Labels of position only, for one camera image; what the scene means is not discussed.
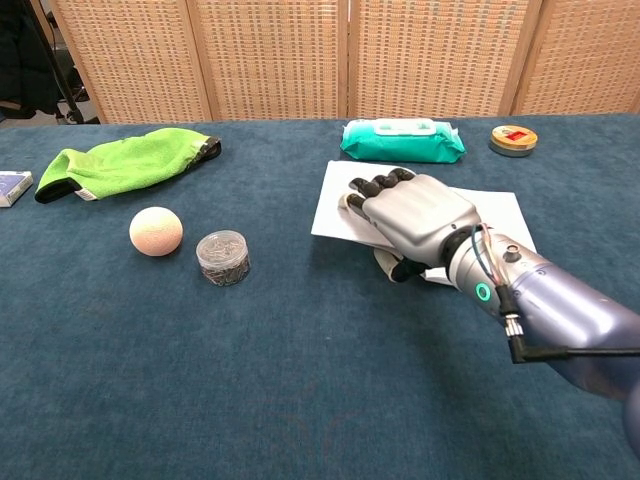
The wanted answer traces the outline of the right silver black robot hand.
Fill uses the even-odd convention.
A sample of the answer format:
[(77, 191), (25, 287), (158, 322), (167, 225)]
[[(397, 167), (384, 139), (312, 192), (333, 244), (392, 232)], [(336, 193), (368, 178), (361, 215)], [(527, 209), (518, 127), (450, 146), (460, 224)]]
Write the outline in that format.
[(349, 187), (339, 207), (367, 221), (390, 243), (376, 251), (376, 259), (395, 283), (447, 269), (460, 243), (481, 223), (472, 202), (426, 174), (395, 168), (371, 180), (354, 178)]

